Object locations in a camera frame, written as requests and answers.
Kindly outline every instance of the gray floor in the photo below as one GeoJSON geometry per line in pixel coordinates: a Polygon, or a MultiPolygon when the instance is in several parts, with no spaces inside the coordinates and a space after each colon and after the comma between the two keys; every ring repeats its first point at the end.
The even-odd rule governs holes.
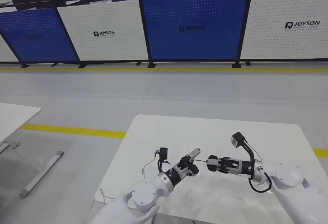
{"type": "MultiPolygon", "coordinates": [[[[313,148],[328,148],[328,73],[323,72],[0,72],[0,102],[41,107],[32,123],[81,128],[126,131],[137,114],[293,123],[313,148]]],[[[89,223],[102,207],[94,202],[95,191],[121,139],[16,134],[22,145],[0,155],[0,223],[89,223]],[[19,199],[58,150],[64,157],[19,199]]],[[[328,175],[328,159],[320,162],[328,175]]],[[[175,223],[168,217],[157,222],[175,223]]]]}

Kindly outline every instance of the table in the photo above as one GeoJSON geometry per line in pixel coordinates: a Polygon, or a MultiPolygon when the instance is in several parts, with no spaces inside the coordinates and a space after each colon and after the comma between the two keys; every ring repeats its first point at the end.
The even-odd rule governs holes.
{"type": "MultiPolygon", "coordinates": [[[[196,159],[217,155],[249,160],[243,148],[230,143],[236,132],[246,137],[263,160],[298,164],[328,196],[328,177],[295,124],[151,115],[135,117],[99,189],[115,197],[143,180],[141,169],[160,147],[168,148],[168,161],[173,164],[195,148],[202,151],[196,159]]],[[[245,178],[210,172],[203,162],[195,164],[199,174],[185,178],[168,198],[162,198],[159,213],[210,223],[292,223],[272,193],[255,193],[245,178]]],[[[146,168],[146,180],[157,174],[155,161],[146,168]]],[[[103,202],[99,189],[95,199],[103,202]]],[[[135,208],[133,201],[128,206],[135,208]]]]}
{"type": "MultiPolygon", "coordinates": [[[[20,143],[15,142],[11,138],[11,134],[28,122],[33,116],[35,116],[41,108],[35,108],[32,106],[22,106],[15,104],[4,104],[0,102],[0,153],[4,151],[8,146],[13,149],[17,148],[20,143]]],[[[21,192],[21,198],[25,198],[33,187],[41,180],[41,178],[47,173],[47,171],[56,163],[63,152],[57,152],[57,154],[46,165],[44,171],[39,172],[35,178],[29,183],[29,185],[21,192]]]]}

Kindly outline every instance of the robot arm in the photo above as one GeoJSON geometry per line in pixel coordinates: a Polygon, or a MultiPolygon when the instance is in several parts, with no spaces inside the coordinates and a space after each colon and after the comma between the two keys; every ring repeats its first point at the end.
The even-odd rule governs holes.
{"type": "Polygon", "coordinates": [[[250,145],[240,132],[232,136],[231,142],[236,148],[242,146],[250,155],[250,161],[209,156],[207,167],[210,171],[246,177],[251,188],[258,193],[271,190],[294,223],[328,224],[328,198],[305,178],[299,166],[291,163],[273,165],[256,160],[250,145]],[[256,190],[252,181],[268,183],[269,187],[266,190],[256,190]]]}
{"type": "Polygon", "coordinates": [[[182,157],[180,162],[166,172],[162,172],[161,164],[168,163],[167,148],[161,148],[157,154],[160,156],[158,161],[160,173],[152,181],[142,181],[127,192],[118,195],[102,208],[91,224],[143,224],[158,212],[158,198],[168,197],[180,181],[199,172],[194,165],[194,158],[200,154],[198,148],[182,157]],[[128,208],[130,198],[133,199],[140,215],[132,213],[128,208]]]}

